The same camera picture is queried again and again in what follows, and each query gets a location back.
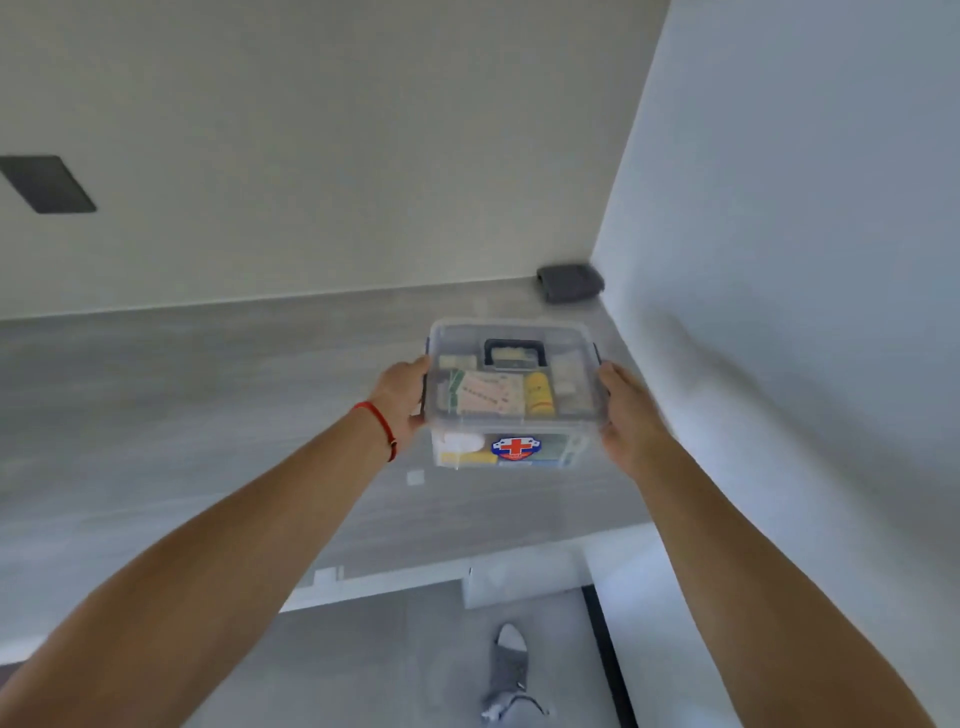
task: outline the gray shoe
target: gray shoe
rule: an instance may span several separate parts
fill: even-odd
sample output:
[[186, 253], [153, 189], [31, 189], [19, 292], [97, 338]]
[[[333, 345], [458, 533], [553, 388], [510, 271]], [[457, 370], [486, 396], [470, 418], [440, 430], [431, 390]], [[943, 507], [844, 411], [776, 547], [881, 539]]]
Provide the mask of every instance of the gray shoe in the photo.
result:
[[492, 662], [490, 692], [484, 700], [482, 718], [490, 723], [499, 722], [518, 701], [533, 703], [546, 715], [540, 703], [527, 694], [527, 668], [530, 664], [527, 642], [509, 622], [500, 627], [493, 643]]

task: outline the red cross logo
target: red cross logo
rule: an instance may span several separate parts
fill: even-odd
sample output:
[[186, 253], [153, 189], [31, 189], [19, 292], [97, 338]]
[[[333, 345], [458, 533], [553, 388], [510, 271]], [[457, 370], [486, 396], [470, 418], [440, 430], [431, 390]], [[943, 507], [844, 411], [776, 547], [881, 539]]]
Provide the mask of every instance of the red cross logo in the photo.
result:
[[504, 437], [491, 445], [491, 452], [504, 460], [523, 460], [540, 450], [534, 437]]

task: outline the clear plastic box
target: clear plastic box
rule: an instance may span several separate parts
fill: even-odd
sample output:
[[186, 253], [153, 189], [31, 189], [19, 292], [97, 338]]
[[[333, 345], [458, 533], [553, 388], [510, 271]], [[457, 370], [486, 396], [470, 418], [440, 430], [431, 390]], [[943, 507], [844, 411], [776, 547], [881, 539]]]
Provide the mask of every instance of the clear plastic box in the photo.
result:
[[441, 319], [427, 352], [423, 413], [439, 466], [566, 468], [607, 421], [580, 324]]

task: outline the hand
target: hand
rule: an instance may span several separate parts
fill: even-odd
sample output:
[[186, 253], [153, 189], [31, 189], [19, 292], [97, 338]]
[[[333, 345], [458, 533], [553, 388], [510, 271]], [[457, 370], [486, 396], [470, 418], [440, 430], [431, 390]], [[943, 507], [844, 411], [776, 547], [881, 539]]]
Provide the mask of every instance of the hand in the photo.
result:
[[423, 415], [411, 415], [420, 404], [423, 394], [423, 376], [430, 368], [430, 357], [421, 356], [415, 362], [397, 362], [373, 386], [367, 398], [380, 410], [396, 437], [396, 451], [405, 449], [414, 433], [423, 426]]
[[646, 387], [619, 364], [605, 361], [600, 381], [610, 392], [610, 421], [601, 430], [611, 460], [630, 477], [636, 476], [645, 452], [673, 442]]

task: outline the gray floor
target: gray floor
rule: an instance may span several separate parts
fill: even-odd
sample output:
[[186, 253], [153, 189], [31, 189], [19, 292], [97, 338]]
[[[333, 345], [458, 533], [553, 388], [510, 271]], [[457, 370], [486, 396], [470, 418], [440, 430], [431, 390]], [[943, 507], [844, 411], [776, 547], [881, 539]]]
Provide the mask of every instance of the gray floor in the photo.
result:
[[537, 725], [619, 725], [579, 590], [465, 610], [459, 583], [278, 616], [187, 725], [479, 726], [492, 637], [508, 620], [551, 714]]

